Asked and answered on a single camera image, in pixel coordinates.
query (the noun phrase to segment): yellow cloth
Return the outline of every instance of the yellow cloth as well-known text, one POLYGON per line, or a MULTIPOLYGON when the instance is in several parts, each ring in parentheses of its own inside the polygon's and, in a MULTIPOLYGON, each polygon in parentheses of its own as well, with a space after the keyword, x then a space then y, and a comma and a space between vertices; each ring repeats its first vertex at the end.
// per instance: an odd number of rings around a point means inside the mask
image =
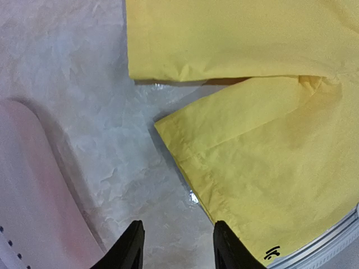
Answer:
POLYGON ((127 0, 134 79, 253 77, 156 128, 213 222, 263 264, 359 201, 359 2, 127 0))

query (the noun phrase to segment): yellow fabric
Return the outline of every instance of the yellow fabric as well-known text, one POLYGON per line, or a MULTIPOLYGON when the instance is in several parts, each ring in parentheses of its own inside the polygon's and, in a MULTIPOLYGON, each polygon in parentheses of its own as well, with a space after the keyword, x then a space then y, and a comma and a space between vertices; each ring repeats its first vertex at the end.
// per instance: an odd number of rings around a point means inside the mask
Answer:
POLYGON ((213 222, 263 264, 359 201, 357 0, 127 0, 134 79, 253 77, 156 123, 213 222))

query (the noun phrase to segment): white marbled surface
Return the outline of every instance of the white marbled surface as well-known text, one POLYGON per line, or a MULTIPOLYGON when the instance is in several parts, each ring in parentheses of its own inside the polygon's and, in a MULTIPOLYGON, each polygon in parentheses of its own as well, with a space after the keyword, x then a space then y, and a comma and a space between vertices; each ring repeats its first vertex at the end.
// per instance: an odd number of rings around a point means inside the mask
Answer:
POLYGON ((36 112, 103 249, 142 219, 144 268, 214 268, 213 226, 153 124, 218 87, 135 84, 126 50, 123 0, 0 0, 0 98, 36 112))

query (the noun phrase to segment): pink object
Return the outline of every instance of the pink object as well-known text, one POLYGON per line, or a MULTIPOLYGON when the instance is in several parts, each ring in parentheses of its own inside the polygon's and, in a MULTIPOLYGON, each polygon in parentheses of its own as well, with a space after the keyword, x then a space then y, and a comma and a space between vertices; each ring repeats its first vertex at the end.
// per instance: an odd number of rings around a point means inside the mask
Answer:
POLYGON ((0 267, 89 269, 103 257, 34 113, 0 103, 0 267))

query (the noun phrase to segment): black logo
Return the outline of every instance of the black logo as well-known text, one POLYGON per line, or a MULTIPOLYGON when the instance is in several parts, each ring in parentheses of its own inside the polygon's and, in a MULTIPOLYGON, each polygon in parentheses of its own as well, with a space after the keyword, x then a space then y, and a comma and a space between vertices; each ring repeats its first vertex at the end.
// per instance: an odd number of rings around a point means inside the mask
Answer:
POLYGON ((280 253, 276 250, 280 248, 280 246, 277 246, 277 247, 274 247, 270 250, 268 250, 265 254, 267 254, 267 256, 264 257, 264 259, 271 259, 272 255, 276 255, 276 256, 279 256, 280 253))

